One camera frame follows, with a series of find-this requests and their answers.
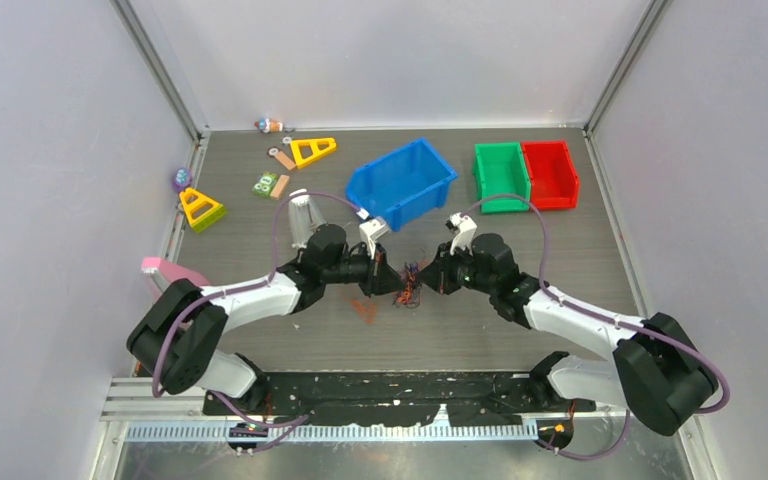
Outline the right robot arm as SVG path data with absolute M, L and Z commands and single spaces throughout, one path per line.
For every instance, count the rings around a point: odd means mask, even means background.
M 598 355 L 590 361 L 557 352 L 532 370 L 531 397 L 544 410 L 593 400 L 625 408 L 651 431 L 671 436 L 693 415 L 730 399 L 722 372 L 673 317 L 617 314 L 566 295 L 522 272 L 497 234 L 482 234 L 468 248 L 440 245 L 418 278 L 444 295 L 461 288 L 485 293 L 505 320 Z

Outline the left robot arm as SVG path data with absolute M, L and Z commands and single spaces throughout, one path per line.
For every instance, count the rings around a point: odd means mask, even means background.
M 223 335 L 254 321 L 299 313 L 321 300 L 332 284 L 355 284 L 367 297 L 402 289 L 378 241 L 388 229 L 379 218 L 367 220 L 359 226 L 360 242 L 349 246 L 342 227 L 324 224 L 272 276 L 219 287 L 175 280 L 131 332 L 126 348 L 157 375 L 166 393 L 198 386 L 228 397 L 244 414 L 256 413 L 267 398 L 265 376 L 244 355 L 220 351 Z

